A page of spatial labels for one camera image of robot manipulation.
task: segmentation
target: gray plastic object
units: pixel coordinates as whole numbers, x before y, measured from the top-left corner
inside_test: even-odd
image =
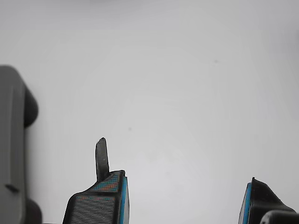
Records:
[[[16,69],[0,66],[0,223],[3,224],[41,222],[38,205],[26,198],[24,173],[24,128],[35,121],[37,114],[37,102]]]

